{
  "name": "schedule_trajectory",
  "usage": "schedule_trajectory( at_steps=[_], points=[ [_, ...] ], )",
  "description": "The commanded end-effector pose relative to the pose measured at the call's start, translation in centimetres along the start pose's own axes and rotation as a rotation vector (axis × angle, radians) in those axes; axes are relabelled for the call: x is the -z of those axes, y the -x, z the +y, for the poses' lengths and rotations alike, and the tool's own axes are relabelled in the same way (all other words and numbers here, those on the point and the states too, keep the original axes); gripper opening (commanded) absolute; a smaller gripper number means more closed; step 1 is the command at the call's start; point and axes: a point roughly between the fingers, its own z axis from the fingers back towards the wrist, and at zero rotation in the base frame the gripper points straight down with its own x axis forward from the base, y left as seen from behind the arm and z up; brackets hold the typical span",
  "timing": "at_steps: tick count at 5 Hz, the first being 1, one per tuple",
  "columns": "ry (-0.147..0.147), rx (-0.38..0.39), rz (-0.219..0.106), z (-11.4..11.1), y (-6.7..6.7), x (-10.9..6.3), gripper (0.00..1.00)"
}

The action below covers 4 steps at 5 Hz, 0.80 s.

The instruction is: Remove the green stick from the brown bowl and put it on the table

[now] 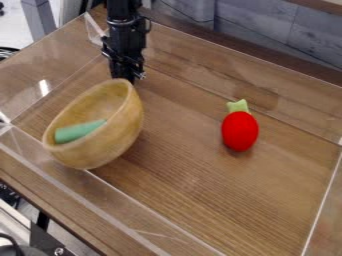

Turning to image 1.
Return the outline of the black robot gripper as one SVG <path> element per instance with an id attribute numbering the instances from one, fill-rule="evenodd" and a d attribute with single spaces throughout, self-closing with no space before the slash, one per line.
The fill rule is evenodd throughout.
<path id="1" fill-rule="evenodd" d="M 150 20 L 138 12 L 141 6 L 141 0 L 105 0 L 108 35 L 101 37 L 101 51 L 110 76 L 130 83 L 145 78 L 141 64 Z"/>

